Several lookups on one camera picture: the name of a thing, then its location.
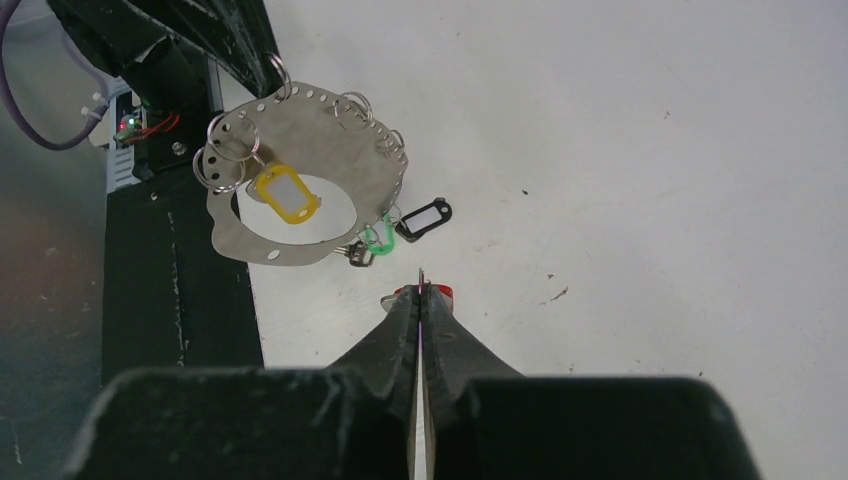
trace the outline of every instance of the black clip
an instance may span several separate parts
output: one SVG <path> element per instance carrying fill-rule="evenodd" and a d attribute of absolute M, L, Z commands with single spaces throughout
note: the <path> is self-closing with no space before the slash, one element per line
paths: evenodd
<path fill-rule="evenodd" d="M 416 217 L 420 215 L 426 215 L 423 220 L 416 221 Z M 448 220 L 451 219 L 453 215 L 453 209 L 451 209 L 450 204 L 445 201 L 444 198 L 439 197 L 433 200 L 433 203 L 429 203 L 419 208 L 418 210 L 405 215 L 400 219 L 397 226 L 395 226 L 395 231 L 398 235 L 403 237 L 409 243 L 413 243 L 417 241 L 419 238 L 423 237 L 425 233 L 430 230 L 438 227 L 439 225 L 445 224 Z M 427 221 L 432 218 L 433 221 L 421 225 L 421 221 Z"/>

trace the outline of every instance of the metal plate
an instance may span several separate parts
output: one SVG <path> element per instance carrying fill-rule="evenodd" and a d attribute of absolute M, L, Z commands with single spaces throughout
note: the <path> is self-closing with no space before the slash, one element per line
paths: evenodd
<path fill-rule="evenodd" d="M 235 190 L 210 191 L 207 209 L 215 221 L 212 231 L 215 250 L 235 260 L 263 265 L 310 265 L 377 223 L 394 204 L 408 161 L 402 146 L 398 148 L 399 139 L 395 139 L 390 129 L 377 120 L 364 123 L 356 116 L 358 111 L 355 104 L 341 95 L 294 82 L 288 99 L 281 100 L 278 94 L 255 100 L 223 116 L 210 129 L 210 141 L 226 139 L 226 125 L 248 119 L 259 132 L 257 153 L 264 162 L 285 163 L 298 174 L 334 183 L 350 197 L 357 219 L 347 233 L 333 239 L 307 245 L 278 243 L 241 223 L 232 209 Z M 240 180 L 241 165 L 222 159 L 208 144 L 201 162 L 213 186 L 225 187 Z M 244 165 L 245 182 L 261 172 L 252 160 Z M 219 177 L 211 179 L 216 173 Z"/>

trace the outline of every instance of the oval hole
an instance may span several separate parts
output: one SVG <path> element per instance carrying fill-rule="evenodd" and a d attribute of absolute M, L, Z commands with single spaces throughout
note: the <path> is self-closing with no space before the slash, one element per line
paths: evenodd
<path fill-rule="evenodd" d="M 301 175 L 303 183 L 321 198 L 321 206 L 312 217 L 300 224 L 290 225 L 267 204 L 257 202 L 239 187 L 241 221 L 254 233 L 268 240 L 292 245 L 307 245 L 340 237 L 356 223 L 356 208 L 350 197 L 334 183 L 323 178 Z"/>

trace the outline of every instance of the white surface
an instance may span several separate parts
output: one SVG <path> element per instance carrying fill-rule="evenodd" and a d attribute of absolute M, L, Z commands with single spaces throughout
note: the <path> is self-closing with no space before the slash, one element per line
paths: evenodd
<path fill-rule="evenodd" d="M 400 207 L 454 209 L 371 269 L 252 266 L 269 366 L 422 266 L 526 374 L 703 372 L 767 478 L 848 478 L 848 3 L 266 3 L 296 80 L 403 133 Z"/>

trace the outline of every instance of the screw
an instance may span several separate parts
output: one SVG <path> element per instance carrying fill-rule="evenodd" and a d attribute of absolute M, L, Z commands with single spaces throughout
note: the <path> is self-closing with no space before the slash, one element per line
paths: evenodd
<path fill-rule="evenodd" d="M 174 142 L 171 144 L 171 151 L 174 152 L 174 155 L 182 156 L 185 155 L 185 152 L 188 151 L 188 149 L 182 143 Z"/>

